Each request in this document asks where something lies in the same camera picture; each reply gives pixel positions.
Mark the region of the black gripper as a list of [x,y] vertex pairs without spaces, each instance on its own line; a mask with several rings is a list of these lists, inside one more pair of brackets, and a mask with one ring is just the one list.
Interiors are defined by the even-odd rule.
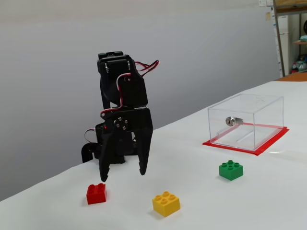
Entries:
[[113,108],[102,111],[102,145],[99,157],[101,181],[108,178],[111,164],[125,162],[124,156],[130,152],[130,134],[136,131],[138,157],[141,175],[145,175],[153,134],[151,113],[148,108]]

